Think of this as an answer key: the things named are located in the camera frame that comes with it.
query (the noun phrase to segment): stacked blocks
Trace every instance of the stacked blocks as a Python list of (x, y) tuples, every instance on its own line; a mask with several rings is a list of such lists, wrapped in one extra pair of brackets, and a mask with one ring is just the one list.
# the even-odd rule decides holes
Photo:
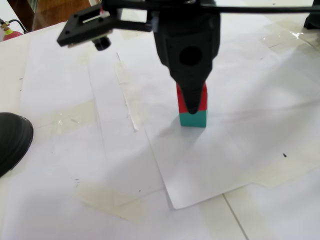
[(201, 94), (201, 101), (199, 110), (196, 114), (190, 114), (187, 110), (184, 97), (182, 95), (179, 85), (176, 85), (180, 124), (184, 127), (199, 127), (205, 128), (207, 126), (207, 86), (204, 84)]

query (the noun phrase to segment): paper sheet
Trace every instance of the paper sheet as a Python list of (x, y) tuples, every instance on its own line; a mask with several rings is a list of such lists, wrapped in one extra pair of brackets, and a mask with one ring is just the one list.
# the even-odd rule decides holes
[(111, 46), (108, 51), (98, 52), (90, 60), (89, 69), (108, 168), (101, 181), (127, 196), (115, 199), (117, 206), (162, 189), (164, 184), (144, 128), (134, 128), (135, 116), (131, 114), (137, 105), (126, 101), (139, 95), (131, 92), (124, 96), (127, 91), (120, 83), (133, 91), (135, 88), (130, 86), (134, 82), (118, 79), (115, 67), (120, 62), (116, 50), (116, 46)]
[[(243, 239), (222, 197), (212, 199), (201, 210), (198, 206), (180, 211), (172, 208), (146, 133), (143, 129), (134, 132), (128, 118), (114, 69), (119, 63), (116, 53), (112, 54), (111, 48), (92, 54), (86, 46), (74, 48), (78, 51), (59, 51), (60, 47), (52, 42), (47, 45), (55, 41), (58, 31), (31, 40), (21, 107), (39, 127), (34, 130), (31, 148), (6, 186), (8, 199), (1, 237)], [(90, 63), (103, 74), (93, 71), (85, 75), (91, 57)], [(66, 66), (59, 62), (64, 58), (68, 58)], [(67, 79), (56, 72), (56, 66), (64, 73), (68, 71)], [(90, 77), (94, 94), (90, 94)], [(82, 195), (75, 198), (74, 193)], [(110, 206), (117, 211), (108, 212)], [(207, 208), (213, 217), (203, 216)], [(213, 224), (220, 219), (227, 224), (216, 229)]]
[(177, 209), (243, 186), (283, 153), (317, 140), (319, 86), (249, 35), (224, 39), (207, 79), (205, 129), (180, 127), (175, 82), (152, 36), (119, 51), (143, 99), (145, 129)]

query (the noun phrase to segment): red fire extinguisher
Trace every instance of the red fire extinguisher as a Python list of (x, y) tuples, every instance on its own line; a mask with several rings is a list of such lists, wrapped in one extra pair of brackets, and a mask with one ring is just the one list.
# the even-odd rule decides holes
[(1, 23), (1, 28), (3, 29), (4, 31), (4, 37), (3, 37), (3, 41), (5, 40), (8, 40), (8, 39), (13, 39), (15, 37), (18, 37), (18, 36), (21, 36), (23, 35), (21, 32), (18, 32), (18, 31), (12, 31), (10, 29), (10, 27), (8, 27), (10, 25), (10, 23), (12, 22), (18, 22), (21, 26), (21, 28), (23, 29), (23, 33), (26, 34), (28, 33), (28, 31), (25, 29), (25, 27), (22, 25), (22, 23), (17, 20), (17, 19), (12, 19), (10, 21), (3, 21), (1, 18), (0, 18), (0, 23)]

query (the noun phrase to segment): white table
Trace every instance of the white table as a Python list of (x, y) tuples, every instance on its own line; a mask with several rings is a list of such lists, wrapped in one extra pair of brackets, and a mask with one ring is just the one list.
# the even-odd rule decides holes
[[(311, 0), (299, 0), (294, 4), (310, 5)], [(276, 6), (291, 5), (291, 1), (244, 0), (244, 5)], [(292, 42), (317, 48), (317, 34), (305, 32), (303, 39), (296, 39), (289, 33), (301, 31), (307, 14), (268, 15), (271, 23), (265, 28), (274, 32), (267, 36), (265, 44), (274, 51), (286, 51)], [(61, 28), (63, 23), (50, 27)], [(29, 33), (10, 41), (0, 43), (0, 58), (6, 65), (1, 66), (0, 111), (21, 113), (19, 110), (22, 81), (24, 80), (27, 54), (31, 38), (37, 38), (48, 29)], [(265, 32), (257, 33), (261, 37)], [(77, 186), (75, 179), (69, 179), (69, 173), (60, 169), (42, 169), (43, 179), (48, 182), (48, 192), (37, 189), (33, 198), (19, 200), (23, 186), (11, 189), (14, 181), (21, 181), (28, 168), (23, 161), (0, 179), (0, 236), (2, 239), (125, 239), (130, 233), (132, 239), (211, 239), (219, 240), (286, 240), (318, 239), (320, 235), (319, 209), (320, 194), (319, 170), (314, 170), (277, 188), (267, 189), (257, 184), (227, 192), (224, 195), (189, 207), (186, 210), (173, 210), (166, 203), (166, 191), (162, 188), (141, 199), (147, 203), (147, 221), (142, 224), (127, 222), (112, 214), (90, 208), (72, 197)], [(61, 176), (59, 189), (52, 187), (51, 176)], [(39, 176), (29, 175), (25, 182), (37, 186)], [(42, 214), (42, 210), (52, 208), (51, 215)], [(200, 222), (179, 222), (180, 219), (195, 218)]]

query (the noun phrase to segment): black wire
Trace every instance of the black wire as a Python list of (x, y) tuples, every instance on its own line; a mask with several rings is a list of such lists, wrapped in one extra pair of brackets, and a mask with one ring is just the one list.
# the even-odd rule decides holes
[(19, 20), (17, 20), (17, 19), (12, 19), (12, 20), (9, 21), (9, 23), (12, 23), (12, 22), (18, 22), (19, 25), (20, 25), (20, 27), (21, 27), (22, 30), (23, 30), (23, 33), (24, 33), (24, 34), (27, 34), (27, 33), (28, 33), (28, 31), (25, 29), (25, 27), (22, 25), (22, 23), (21, 23)]
[(298, 14), (319, 13), (320, 6), (297, 6), (297, 7), (245, 7), (245, 6), (212, 6), (200, 4), (201, 8), (208, 13), (224, 14)]
[(245, 6), (216, 6), (196, 2), (184, 4), (181, 2), (168, 1), (123, 1), (117, 0), (112, 4), (114, 8), (138, 9), (147, 11), (161, 10), (200, 10), (207, 13), (223, 14), (298, 14), (298, 13), (319, 13), (320, 5), (316, 6), (294, 6), (294, 7), (245, 7)]

